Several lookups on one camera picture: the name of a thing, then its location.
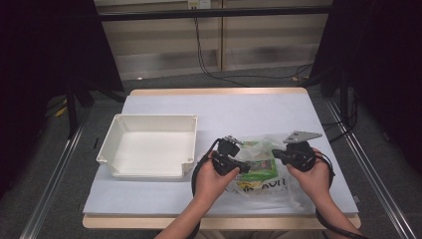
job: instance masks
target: white wall outlet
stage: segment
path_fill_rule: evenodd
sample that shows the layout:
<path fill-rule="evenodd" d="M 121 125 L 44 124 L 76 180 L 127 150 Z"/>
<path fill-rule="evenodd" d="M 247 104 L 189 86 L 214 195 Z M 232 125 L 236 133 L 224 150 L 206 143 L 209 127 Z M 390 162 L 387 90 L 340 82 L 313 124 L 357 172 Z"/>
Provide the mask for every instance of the white wall outlet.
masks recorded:
<path fill-rule="evenodd" d="M 188 0 L 187 9 L 199 9 L 199 0 Z"/>
<path fill-rule="evenodd" d="M 211 0 L 199 0 L 199 9 L 211 9 Z"/>

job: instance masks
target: cable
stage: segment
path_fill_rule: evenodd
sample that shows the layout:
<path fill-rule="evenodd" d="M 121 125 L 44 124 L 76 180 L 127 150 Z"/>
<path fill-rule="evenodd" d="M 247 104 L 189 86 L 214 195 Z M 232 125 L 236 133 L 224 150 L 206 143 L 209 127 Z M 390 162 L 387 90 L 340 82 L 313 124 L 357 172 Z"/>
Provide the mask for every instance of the cable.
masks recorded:
<path fill-rule="evenodd" d="M 316 156 L 316 158 L 319 158 L 319 159 L 321 159 L 327 166 L 328 166 L 328 170 L 329 170 L 329 175 L 328 175 L 328 177 L 329 177 L 329 187 L 331 187 L 331 184 L 332 184 L 332 180 L 333 180 L 333 178 L 334 178 L 334 176 L 335 176 L 335 174 L 334 174 L 334 170 L 333 170 L 333 168 L 332 168 L 332 163 L 331 163 L 331 160 L 329 160 L 329 158 L 328 158 L 328 156 L 326 156 L 325 154 L 323 154 L 323 153 L 321 153 L 320 152 L 320 154 L 322 155 L 322 157 L 320 157 L 320 156 Z M 362 235 L 359 235 L 359 234 L 355 234 L 355 233 L 353 233 L 353 232 L 349 232 L 349 231 L 346 231 L 346 230 L 343 230 L 343 229 L 340 229 L 340 228 L 338 228 L 338 227 L 335 227 L 335 226 L 333 226 L 333 225 L 331 225 L 331 224 L 329 224 L 323 217 L 322 217 L 322 215 L 320 215 L 320 213 L 319 213 L 319 211 L 316 209 L 316 219 L 319 221 L 319 223 L 322 225 L 322 226 L 324 226 L 325 228 L 327 228 L 328 230 L 330 230 L 330 231 L 332 231 L 332 232 L 334 232 L 334 233 L 336 233 L 336 234 L 338 234 L 338 235 L 341 235 L 341 236 L 345 236 L 345 237 L 347 237 L 347 238 L 356 238 L 356 239 L 367 239 L 367 237 L 365 237 L 365 236 L 362 236 Z"/>
<path fill-rule="evenodd" d="M 240 85 L 242 87 L 246 87 L 249 88 L 249 86 L 246 86 L 244 84 L 235 82 L 235 81 L 230 81 L 228 80 L 229 78 L 264 78 L 264 79 L 275 79 L 275 80 L 281 80 L 281 79 L 286 79 L 286 78 L 292 78 L 297 76 L 298 74 L 304 72 L 309 66 L 311 66 L 313 63 L 311 64 L 306 64 L 306 65 L 302 65 L 299 66 L 296 70 L 295 74 L 292 75 L 288 75 L 288 76 L 284 76 L 284 77 L 272 77 L 272 76 L 259 76 L 259 75 L 247 75 L 247 76 L 240 76 L 240 75 L 232 75 L 232 76 L 226 76 L 226 77 L 215 77 L 213 76 L 210 72 L 208 72 L 208 70 L 205 67 L 204 64 L 204 59 L 202 57 L 202 48 L 201 48 L 201 41 L 200 41 L 200 37 L 199 37 L 199 25 L 198 25 L 198 19 L 194 18 L 195 21 L 195 29 L 196 29 L 196 42 L 197 42 L 197 48 L 198 48 L 198 62 L 199 62 L 199 66 L 201 68 L 201 71 L 208 77 L 213 78 L 215 80 L 219 80 L 219 81 L 225 81 L 225 82 L 229 82 L 229 83 L 233 83 L 236 85 Z"/>
<path fill-rule="evenodd" d="M 353 123 L 343 133 L 341 133 L 341 134 L 335 136 L 334 138 L 330 139 L 328 141 L 329 143 L 332 143 L 332 142 L 342 138 L 344 135 L 350 133 L 354 129 L 354 127 L 357 124 L 357 115 L 358 115 L 357 107 L 358 107 L 358 97 L 357 97 L 356 92 L 353 92 L 353 103 L 351 105 L 351 115 L 347 119 L 342 119 L 342 120 L 337 121 L 337 122 L 325 123 L 325 125 L 336 125 L 336 124 L 339 124 L 339 123 L 344 123 L 344 122 L 351 120 L 351 119 L 353 119 Z"/>
<path fill-rule="evenodd" d="M 199 160 L 198 164 L 196 164 L 195 169 L 193 169 L 193 172 L 192 172 L 192 180 L 190 182 L 191 183 L 192 195 L 193 196 L 195 196 L 195 192 L 196 192 L 196 177 L 198 176 L 198 172 L 201 169 L 202 165 L 208 160 L 208 155 L 211 153 L 211 151 L 214 148 L 215 144 L 217 144 L 217 142 L 219 142 L 219 141 L 220 141 L 220 138 L 217 138 L 213 142 L 213 144 L 208 149 L 208 151 L 204 154 L 204 156 L 202 156 L 201 160 Z M 199 227 L 200 226 L 201 226 L 201 221 L 199 221 L 198 224 L 196 224 L 195 228 L 193 229 L 193 231 L 190 233 L 190 235 L 186 239 L 194 239 L 195 236 L 199 232 Z"/>
<path fill-rule="evenodd" d="M 199 61 L 199 66 L 201 67 L 202 72 L 206 76 L 213 78 L 215 80 L 230 82 L 230 83 L 240 85 L 240 86 L 245 87 L 245 88 L 249 88 L 248 86 L 243 85 L 243 84 L 238 83 L 238 82 L 230 81 L 230 80 L 227 80 L 227 79 L 224 79 L 224 78 L 214 77 L 211 73 L 208 72 L 208 70 L 206 69 L 205 64 L 204 64 L 204 59 L 202 57 L 202 48 L 201 48 L 201 41 L 200 41 L 200 37 L 199 37 L 198 19 L 194 18 L 194 21 L 195 21 L 195 28 L 196 28 L 196 42 L 197 42 L 197 47 L 198 47 L 198 61 Z"/>

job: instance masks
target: wooden table edge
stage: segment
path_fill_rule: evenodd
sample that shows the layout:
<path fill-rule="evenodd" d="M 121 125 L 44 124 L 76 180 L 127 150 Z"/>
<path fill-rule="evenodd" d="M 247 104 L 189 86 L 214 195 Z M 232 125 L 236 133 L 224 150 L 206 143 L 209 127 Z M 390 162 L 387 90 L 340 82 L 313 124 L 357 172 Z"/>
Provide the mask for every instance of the wooden table edge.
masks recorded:
<path fill-rule="evenodd" d="M 304 88 L 200 88 L 200 89 L 142 89 L 130 96 L 228 95 L 228 94 L 307 94 Z"/>
<path fill-rule="evenodd" d="M 358 214 L 346 215 L 359 228 Z M 110 216 L 86 214 L 83 224 L 92 229 L 164 229 L 174 217 Z M 325 229 L 314 216 L 281 217 L 205 217 L 201 230 L 322 230 Z"/>

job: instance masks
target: metal rail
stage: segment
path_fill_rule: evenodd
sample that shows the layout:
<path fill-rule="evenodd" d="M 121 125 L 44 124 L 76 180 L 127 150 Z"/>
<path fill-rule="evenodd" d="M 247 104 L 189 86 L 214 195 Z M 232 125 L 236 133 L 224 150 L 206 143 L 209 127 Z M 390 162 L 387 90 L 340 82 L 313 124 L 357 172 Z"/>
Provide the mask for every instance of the metal rail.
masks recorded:
<path fill-rule="evenodd" d="M 340 110 L 337 104 L 333 100 L 327 100 L 327 104 L 335 120 L 340 121 Z M 347 127 L 344 123 L 341 122 L 338 124 L 338 126 L 343 133 L 347 131 Z M 388 192 L 387 188 L 385 187 L 375 168 L 372 166 L 369 157 L 366 155 L 356 136 L 353 134 L 352 131 L 350 131 L 346 133 L 344 137 L 347 140 L 347 143 L 349 144 L 351 150 L 353 151 L 358 163 L 360 164 L 360 167 L 365 173 L 365 176 L 368 179 L 370 185 L 372 186 L 372 189 L 374 190 L 379 201 L 384 207 L 388 217 L 390 218 L 398 234 L 400 235 L 400 238 L 416 239 L 417 237 L 412 231 L 412 228 L 410 227 L 410 224 L 408 223 L 405 215 L 403 214 L 402 210 L 397 205 L 391 194 Z"/>
<path fill-rule="evenodd" d="M 271 16 L 271 15 L 306 15 L 327 14 L 338 12 L 331 6 L 307 7 L 274 7 L 274 8 L 225 8 L 225 9 L 199 9 L 199 10 L 173 10 L 155 12 L 124 12 L 100 13 L 96 18 L 100 21 L 133 21 L 155 19 L 180 19 L 180 18 L 211 18 L 211 17 L 245 17 L 245 16 Z"/>
<path fill-rule="evenodd" d="M 81 124 L 74 133 L 72 138 L 68 139 L 68 142 L 65 146 L 65 149 L 62 152 L 62 155 L 59 159 L 59 162 L 50 178 L 49 183 L 46 186 L 46 189 L 43 192 L 37 206 L 31 214 L 20 239 L 35 239 L 37 238 L 38 233 L 43 225 L 44 219 L 47 216 L 47 213 L 50 209 L 50 206 L 53 203 L 54 195 L 59 188 L 62 177 L 68 167 L 69 161 L 71 160 L 72 154 L 75 151 L 78 141 L 81 137 L 84 125 L 87 122 L 88 115 L 90 110 L 84 114 Z"/>

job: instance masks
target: plastic bin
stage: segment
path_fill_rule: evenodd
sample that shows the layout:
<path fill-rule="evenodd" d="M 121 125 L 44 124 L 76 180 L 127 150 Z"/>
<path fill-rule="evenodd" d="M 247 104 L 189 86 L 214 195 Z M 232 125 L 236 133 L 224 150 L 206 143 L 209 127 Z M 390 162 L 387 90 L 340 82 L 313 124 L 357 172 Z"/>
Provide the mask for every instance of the plastic bin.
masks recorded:
<path fill-rule="evenodd" d="M 116 115 L 97 162 L 114 177 L 183 177 L 193 167 L 197 119 Z"/>

